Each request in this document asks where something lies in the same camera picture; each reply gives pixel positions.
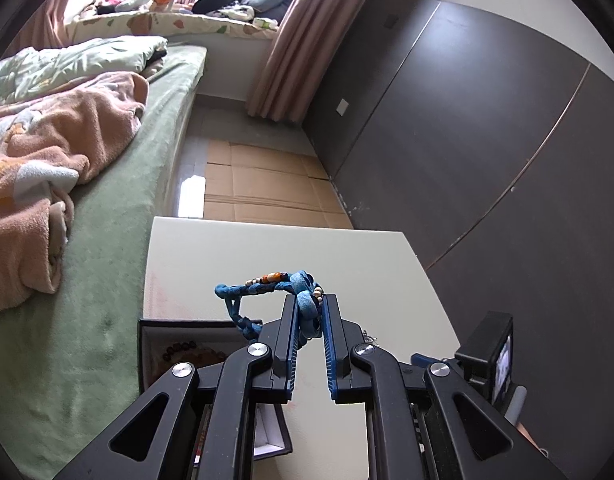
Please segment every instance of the pink curtain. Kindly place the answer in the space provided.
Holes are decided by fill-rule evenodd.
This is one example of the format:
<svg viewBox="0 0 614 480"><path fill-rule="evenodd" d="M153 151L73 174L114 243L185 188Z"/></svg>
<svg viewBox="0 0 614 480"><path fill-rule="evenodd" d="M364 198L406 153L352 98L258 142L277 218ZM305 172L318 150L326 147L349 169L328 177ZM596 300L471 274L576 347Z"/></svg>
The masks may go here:
<svg viewBox="0 0 614 480"><path fill-rule="evenodd" d="M64 15L69 0L45 0L26 21L3 57L13 56L28 46L36 50L67 46Z"/></svg>
<svg viewBox="0 0 614 480"><path fill-rule="evenodd" d="M247 101L249 115L301 122L363 1L294 0Z"/></svg>

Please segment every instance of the comforter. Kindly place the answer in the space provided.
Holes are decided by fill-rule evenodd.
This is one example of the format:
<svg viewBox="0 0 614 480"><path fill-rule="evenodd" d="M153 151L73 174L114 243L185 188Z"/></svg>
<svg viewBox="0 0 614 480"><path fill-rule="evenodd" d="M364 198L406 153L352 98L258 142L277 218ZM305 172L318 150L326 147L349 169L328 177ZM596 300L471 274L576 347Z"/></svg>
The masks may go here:
<svg viewBox="0 0 614 480"><path fill-rule="evenodd" d="M73 218L68 193L115 160L140 126L148 83L102 74L0 107L0 310L53 294Z"/></svg>
<svg viewBox="0 0 614 480"><path fill-rule="evenodd" d="M120 36L95 38L67 48L25 48L0 61L0 105L42 97L81 77L140 73L155 51L166 45L167 40L160 36Z"/></svg>

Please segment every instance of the green bed sheet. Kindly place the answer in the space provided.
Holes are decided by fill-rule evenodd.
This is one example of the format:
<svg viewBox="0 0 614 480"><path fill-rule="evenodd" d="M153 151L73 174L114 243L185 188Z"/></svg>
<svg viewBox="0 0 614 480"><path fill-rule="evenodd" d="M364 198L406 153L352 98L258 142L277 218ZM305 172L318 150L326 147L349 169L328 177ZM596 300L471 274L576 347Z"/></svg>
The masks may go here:
<svg viewBox="0 0 614 480"><path fill-rule="evenodd" d="M149 232L152 218L168 213L205 56L202 46L170 47L135 139L72 192L58 292L0 312L0 440L31 478L53 478L138 396L136 320Z"/></svg>

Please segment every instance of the cardboard floor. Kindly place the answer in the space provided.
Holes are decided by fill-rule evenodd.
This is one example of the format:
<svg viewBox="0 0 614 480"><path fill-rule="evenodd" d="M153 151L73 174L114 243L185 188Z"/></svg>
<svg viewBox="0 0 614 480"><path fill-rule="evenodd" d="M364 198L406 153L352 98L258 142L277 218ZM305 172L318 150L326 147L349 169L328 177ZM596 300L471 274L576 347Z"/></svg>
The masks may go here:
<svg viewBox="0 0 614 480"><path fill-rule="evenodd" d="M315 156L209 140L204 218L353 229Z"/></svg>

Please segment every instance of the pink blanket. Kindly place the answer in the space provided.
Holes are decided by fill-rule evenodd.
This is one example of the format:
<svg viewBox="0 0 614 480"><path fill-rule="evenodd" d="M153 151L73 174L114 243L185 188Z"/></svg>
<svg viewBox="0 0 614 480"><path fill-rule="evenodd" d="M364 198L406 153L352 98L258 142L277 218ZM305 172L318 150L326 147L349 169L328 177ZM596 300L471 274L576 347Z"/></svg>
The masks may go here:
<svg viewBox="0 0 614 480"><path fill-rule="evenodd" d="M0 107L0 310L57 290L73 218L68 193L131 142L147 94L141 76L111 72Z"/></svg>

